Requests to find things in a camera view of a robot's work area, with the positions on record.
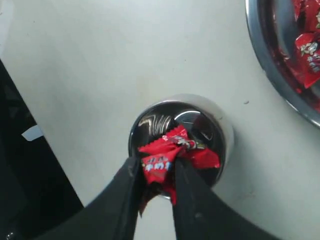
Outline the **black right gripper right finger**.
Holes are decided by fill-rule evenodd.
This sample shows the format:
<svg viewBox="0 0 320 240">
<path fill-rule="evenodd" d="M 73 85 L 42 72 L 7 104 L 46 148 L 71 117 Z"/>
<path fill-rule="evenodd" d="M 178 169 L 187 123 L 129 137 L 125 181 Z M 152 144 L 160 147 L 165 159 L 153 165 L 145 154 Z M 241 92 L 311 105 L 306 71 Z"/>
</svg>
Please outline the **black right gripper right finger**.
<svg viewBox="0 0 320 240">
<path fill-rule="evenodd" d="M 176 204 L 173 206 L 178 240 L 275 240 L 225 204 L 185 159 L 175 162 Z"/>
</svg>

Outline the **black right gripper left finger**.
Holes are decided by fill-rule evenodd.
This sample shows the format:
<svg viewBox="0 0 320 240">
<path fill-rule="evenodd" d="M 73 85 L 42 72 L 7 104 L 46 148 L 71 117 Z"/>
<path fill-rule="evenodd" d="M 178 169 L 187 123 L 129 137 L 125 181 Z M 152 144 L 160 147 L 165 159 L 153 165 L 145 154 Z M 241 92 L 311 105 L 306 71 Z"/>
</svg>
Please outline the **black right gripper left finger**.
<svg viewBox="0 0 320 240">
<path fill-rule="evenodd" d="M 129 157 L 88 206 L 40 240 L 132 240 L 146 181 L 140 159 Z"/>
</svg>

